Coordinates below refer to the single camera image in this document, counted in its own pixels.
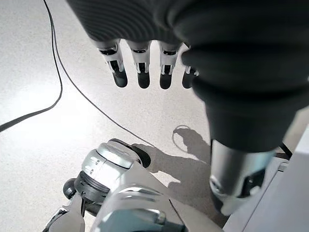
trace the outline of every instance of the black fingertip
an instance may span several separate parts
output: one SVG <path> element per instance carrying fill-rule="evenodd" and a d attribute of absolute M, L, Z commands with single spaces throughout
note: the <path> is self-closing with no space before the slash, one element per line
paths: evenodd
<path fill-rule="evenodd" d="M 160 86 L 162 89 L 168 89 L 172 82 L 172 75 L 161 74 L 160 76 Z"/>
<path fill-rule="evenodd" d="M 141 162 L 142 162 L 142 165 L 144 168 L 148 168 L 150 163 L 151 163 L 151 158 L 150 156 L 148 155 L 147 152 L 141 150 L 140 148 L 132 145 L 131 146 L 131 149 L 139 156 Z"/>
<path fill-rule="evenodd" d="M 143 72 L 138 73 L 137 77 L 138 77 L 139 86 L 141 88 L 147 88 L 150 85 L 149 72 L 148 73 L 143 73 Z"/>
<path fill-rule="evenodd" d="M 194 78 L 194 74 L 187 74 L 184 72 L 183 74 L 183 87 L 184 88 L 191 88 L 192 87 L 192 80 Z"/>
<path fill-rule="evenodd" d="M 113 72 L 112 75 L 114 76 L 114 81 L 118 87 L 120 88 L 126 87 L 127 77 L 125 70 L 123 70 L 122 72 L 119 71 Z"/>

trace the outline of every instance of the black cable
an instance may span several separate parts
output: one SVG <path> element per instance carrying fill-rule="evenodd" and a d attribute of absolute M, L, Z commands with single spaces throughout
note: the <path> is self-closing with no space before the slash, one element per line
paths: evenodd
<path fill-rule="evenodd" d="M 282 143 L 282 144 L 280 145 L 280 148 L 281 148 L 282 151 L 284 151 L 285 154 L 288 156 L 288 160 L 290 160 L 290 158 L 291 158 L 292 155 L 293 155 L 293 153 L 290 151 L 290 149 L 288 149 L 288 147 L 287 147 L 284 143 Z"/>
<path fill-rule="evenodd" d="M 52 48 L 53 48 L 53 56 L 54 56 L 54 61 L 55 61 L 55 66 L 56 66 L 56 69 L 57 69 L 57 74 L 58 74 L 58 77 L 59 77 L 59 82 L 60 82 L 60 93 L 59 93 L 59 96 L 57 98 L 57 100 L 54 102 L 54 104 L 52 104 L 51 106 L 45 108 L 45 109 L 42 109 L 42 110 L 39 110 L 39 111 L 36 111 L 36 112 L 32 112 L 32 113 L 29 113 L 29 114 L 26 114 L 26 115 L 23 115 L 21 117 L 18 117 L 18 118 L 15 118 L 9 122 L 6 122 L 2 125 L 0 125 L 0 133 L 14 125 L 16 125 L 17 123 L 20 123 L 21 121 L 24 121 L 28 118 L 31 118 L 33 116 L 36 116 L 36 115 L 39 115 L 41 113 L 44 113 L 46 111 L 49 111 L 51 109 L 53 109 L 58 101 L 61 99 L 61 96 L 62 96 L 62 91 L 63 91 L 63 85 L 62 85 L 62 80 L 61 80 L 61 76 L 60 76 L 60 73 L 59 73 L 59 68 L 58 68 L 58 65 L 57 65 L 57 61 L 56 61 L 56 56 L 55 56 L 55 50 L 54 50 L 54 37 L 53 37 L 53 34 L 54 34 L 54 29 L 53 29 L 53 24 L 52 24 L 52 18 L 49 18 L 50 19 L 50 22 L 51 22 L 51 30 L 52 30 Z"/>
<path fill-rule="evenodd" d="M 117 123 L 115 120 L 113 120 L 111 117 L 109 117 L 104 111 L 102 111 L 100 108 L 98 108 L 78 87 L 77 85 L 72 81 L 71 77 L 69 76 L 67 70 L 65 69 L 63 63 L 62 63 L 62 60 L 60 58 L 60 55 L 59 55 L 59 51 L 58 51 L 58 46 L 57 46 L 57 40 L 56 40 L 56 31 L 55 31 L 55 26 L 54 26 L 54 21 L 53 21 L 53 17 L 52 17 L 52 14 L 49 10 L 49 7 L 46 3 L 46 0 L 43 0 L 44 1 L 44 4 L 45 4 L 45 7 L 48 11 L 48 15 L 49 15 L 49 18 L 50 18 L 50 21 L 51 21 L 51 26 L 53 28 L 53 36 L 55 38 L 55 48 L 56 48 L 56 53 L 57 53 L 57 57 L 59 59 L 59 62 L 60 62 L 60 65 L 63 69 L 63 71 L 65 72 L 66 76 L 68 77 L 69 81 L 72 83 L 72 85 L 76 88 L 76 90 L 90 103 L 92 104 L 97 110 L 99 110 L 104 116 L 107 117 L 107 119 L 109 119 L 112 123 L 114 123 L 115 125 L 117 125 L 118 127 L 120 127 L 121 129 L 125 130 L 126 132 L 130 133 L 131 135 L 133 135 L 134 137 L 142 140 L 143 142 L 147 143 L 148 145 L 150 146 L 153 146 L 153 144 L 151 144 L 150 142 L 144 140 L 143 138 L 139 137 L 138 135 L 136 135 L 135 133 L 131 132 L 130 130 L 128 130 L 127 128 L 121 126 L 119 123 Z"/>
<path fill-rule="evenodd" d="M 52 17 L 52 14 L 50 12 L 50 9 L 47 5 L 47 2 L 46 0 L 43 0 L 44 2 L 44 5 L 47 9 L 47 12 L 48 12 L 48 16 L 49 16 L 49 20 L 50 20 L 50 25 L 51 25 L 51 31 L 52 31 L 52 50 L 53 50 L 53 56 L 54 56 L 54 62 L 55 62 L 55 66 L 56 66 L 56 69 L 57 69 L 57 74 L 58 74 L 58 77 L 59 77 L 59 81 L 60 81 L 60 94 L 59 94 L 59 97 L 57 98 L 57 100 L 55 101 L 54 104 L 52 104 L 51 106 L 45 108 L 45 109 L 42 109 L 42 110 L 39 110 L 39 111 L 36 111 L 36 112 L 32 112 L 32 113 L 29 113 L 27 115 L 23 115 L 21 117 L 18 117 L 16 119 L 13 119 L 12 121 L 9 121 L 7 123 L 4 123 L 2 125 L 0 125 L 0 132 L 16 125 L 17 123 L 20 123 L 21 121 L 27 119 L 27 118 L 30 118 L 30 117 L 33 117 L 33 116 L 36 116 L 38 114 L 41 114 L 43 112 L 46 112 L 52 108 L 54 108 L 54 106 L 56 106 L 56 104 L 58 103 L 58 101 L 61 99 L 61 96 L 62 96 L 62 92 L 63 92 L 63 85 L 62 85 L 62 80 L 61 80 L 61 76 L 60 76 L 60 73 L 59 73 L 59 68 L 58 68 L 58 64 L 57 64 L 57 60 L 56 60 L 56 54 L 55 54 L 55 49 L 56 49 L 56 53 L 57 53 L 57 57 L 59 59 L 59 62 L 61 64 L 61 67 L 63 69 L 63 71 L 65 72 L 65 74 L 67 75 L 68 79 L 70 80 L 70 82 L 73 84 L 73 86 L 77 89 L 77 91 L 88 101 L 90 102 L 97 110 L 99 110 L 102 114 L 104 114 L 111 122 L 113 122 L 115 125 L 117 125 L 118 127 L 120 127 L 121 129 L 127 131 L 128 133 L 132 134 L 133 136 L 135 136 L 136 138 L 142 140 L 143 142 L 147 143 L 148 145 L 150 146 L 153 146 L 153 144 L 151 144 L 150 142 L 142 139 L 141 137 L 139 137 L 138 135 L 136 135 L 135 133 L 131 132 L 130 130 L 128 130 L 127 128 L 121 126 L 119 123 L 117 123 L 115 120 L 113 120 L 111 117 L 109 117 L 104 111 L 102 111 L 100 108 L 98 108 L 84 93 L 81 92 L 81 90 L 76 86 L 76 84 L 72 81 L 71 77 L 69 76 L 67 70 L 65 69 L 63 63 L 62 63 L 62 60 L 60 58 L 60 55 L 59 55 L 59 51 L 58 51 L 58 47 L 57 47 L 57 41 L 56 41 L 56 31 L 55 31 L 55 26 L 54 26 L 54 21 L 53 21 L 53 17 Z"/>

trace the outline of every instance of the robotic finger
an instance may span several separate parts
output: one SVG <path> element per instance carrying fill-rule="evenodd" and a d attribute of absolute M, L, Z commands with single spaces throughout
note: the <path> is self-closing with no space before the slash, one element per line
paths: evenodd
<path fill-rule="evenodd" d="M 107 42 L 93 42 L 108 63 L 116 85 L 118 87 L 126 87 L 127 77 L 119 46 L 120 39 L 110 40 Z"/>
<path fill-rule="evenodd" d="M 57 210 L 43 232 L 84 232 L 84 206 L 85 200 L 79 193 L 75 193 L 68 205 Z"/>

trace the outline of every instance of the floor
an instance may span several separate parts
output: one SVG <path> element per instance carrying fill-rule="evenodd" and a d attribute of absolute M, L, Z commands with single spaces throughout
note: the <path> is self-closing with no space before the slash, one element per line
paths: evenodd
<path fill-rule="evenodd" d="M 159 87 L 158 44 L 151 46 L 151 85 L 141 89 L 129 47 L 122 42 L 128 86 L 118 88 L 64 0 L 48 1 L 63 63 L 76 85 L 110 117 L 155 147 L 111 123 L 68 82 L 51 111 L 0 134 L 1 231 L 41 231 L 66 202 L 62 187 L 76 177 L 87 153 L 119 138 L 151 153 L 150 171 L 178 192 L 180 201 L 218 223 L 209 199 L 209 133 L 203 102 L 181 85 L 180 59 L 168 90 Z M 10 0 L 0 5 L 0 124 L 51 105 L 59 80 L 51 50 L 51 29 L 42 0 Z M 286 143 L 294 149 L 309 109 L 291 126 Z M 86 221 L 92 218 L 87 215 Z"/>

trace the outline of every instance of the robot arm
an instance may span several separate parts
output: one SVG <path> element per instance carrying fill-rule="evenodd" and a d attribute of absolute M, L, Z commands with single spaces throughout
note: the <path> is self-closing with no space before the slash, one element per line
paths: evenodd
<path fill-rule="evenodd" d="M 121 54 L 118 50 L 118 56 L 104 53 L 104 47 L 98 44 L 119 38 L 128 40 L 139 84 L 147 87 L 148 44 L 151 40 L 161 41 L 162 88 L 170 85 L 179 44 L 190 46 L 182 60 L 187 70 L 194 67 L 199 73 L 192 86 L 206 105 L 212 139 L 210 186 L 215 205 L 229 215 L 255 194 L 273 150 L 282 142 L 297 110 L 309 103 L 308 3 L 68 3 L 107 62 L 114 64 L 110 67 L 120 87 L 127 82 Z M 119 47 L 116 44 L 105 48 Z"/>
<path fill-rule="evenodd" d="M 96 216 L 94 232 L 223 232 L 203 213 L 175 200 L 144 168 L 146 155 L 116 139 L 90 151 L 78 177 L 64 186 L 70 204 L 43 232 L 83 232 L 85 210 Z"/>

